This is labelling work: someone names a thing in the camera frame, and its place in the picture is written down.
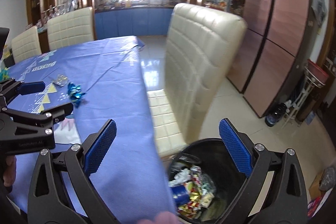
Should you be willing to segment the person's left hand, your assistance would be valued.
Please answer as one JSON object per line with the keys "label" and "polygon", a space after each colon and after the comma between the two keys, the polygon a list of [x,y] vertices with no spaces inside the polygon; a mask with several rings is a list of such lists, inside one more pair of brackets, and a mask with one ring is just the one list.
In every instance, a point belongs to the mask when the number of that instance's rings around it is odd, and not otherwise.
{"label": "person's left hand", "polygon": [[17,158],[16,156],[8,156],[6,158],[6,168],[3,173],[3,184],[5,187],[10,187],[16,179]]}

